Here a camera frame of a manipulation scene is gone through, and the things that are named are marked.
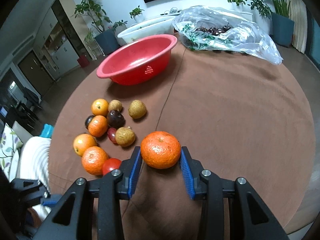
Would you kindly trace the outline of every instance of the white bowl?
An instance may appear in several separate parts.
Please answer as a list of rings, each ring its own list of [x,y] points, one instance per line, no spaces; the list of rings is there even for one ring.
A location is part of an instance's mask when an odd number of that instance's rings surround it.
[[[143,21],[128,29],[120,32],[118,38],[124,39],[126,43],[132,43],[138,39],[156,35],[156,34],[172,34],[174,28],[172,21],[175,16],[162,16],[150,20]]]

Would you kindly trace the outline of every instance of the orange fruit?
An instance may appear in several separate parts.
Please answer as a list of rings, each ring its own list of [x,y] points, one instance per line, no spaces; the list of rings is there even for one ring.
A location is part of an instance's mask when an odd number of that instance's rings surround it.
[[[109,103],[108,101],[99,98],[97,100],[95,100],[92,105],[91,105],[91,111],[94,115],[103,115],[103,116],[107,116],[108,114],[108,106]]]
[[[96,115],[88,124],[88,131],[94,137],[101,137],[108,130],[108,121],[102,115]]]
[[[80,157],[82,157],[86,149],[96,145],[97,143],[94,137],[86,133],[78,135],[73,141],[73,149]]]
[[[104,162],[109,159],[108,154],[98,146],[92,146],[85,150],[81,158],[82,166],[92,175],[102,175]]]
[[[179,160],[181,145],[170,133],[155,131],[142,140],[140,150],[147,165],[156,169],[167,169]]]

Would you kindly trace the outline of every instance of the red plastic basin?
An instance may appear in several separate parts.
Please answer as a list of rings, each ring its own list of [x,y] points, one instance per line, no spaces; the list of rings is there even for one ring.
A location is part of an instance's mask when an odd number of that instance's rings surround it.
[[[169,63],[175,36],[153,35],[130,43],[101,62],[97,76],[110,78],[120,85],[136,85],[158,75]]]

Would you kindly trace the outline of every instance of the metal screw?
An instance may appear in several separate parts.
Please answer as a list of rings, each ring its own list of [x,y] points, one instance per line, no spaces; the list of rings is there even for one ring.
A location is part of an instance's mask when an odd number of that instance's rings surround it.
[[[241,185],[247,183],[247,180],[246,180],[245,178],[242,178],[242,177],[241,177],[241,178],[238,178],[237,180],[238,180],[239,184],[241,184]]]
[[[82,184],[84,184],[84,182],[85,182],[84,178],[79,178],[76,180],[77,185],[82,185]]]
[[[211,175],[211,171],[209,171],[209,170],[203,170],[203,171],[201,171],[201,173],[202,173],[202,175],[205,176],[205,177]]]
[[[118,170],[118,169],[111,171],[112,176],[118,176],[120,173],[121,173],[121,170]]]

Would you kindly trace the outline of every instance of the plastic bag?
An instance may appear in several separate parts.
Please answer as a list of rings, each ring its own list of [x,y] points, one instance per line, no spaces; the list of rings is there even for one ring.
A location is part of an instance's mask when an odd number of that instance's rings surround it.
[[[232,29],[219,36],[196,31],[201,27],[222,28],[227,24]],[[282,62],[282,57],[270,36],[256,23],[242,18],[236,11],[202,5],[193,6],[176,16],[173,26],[180,33],[181,42],[190,49],[245,52],[275,65]]]

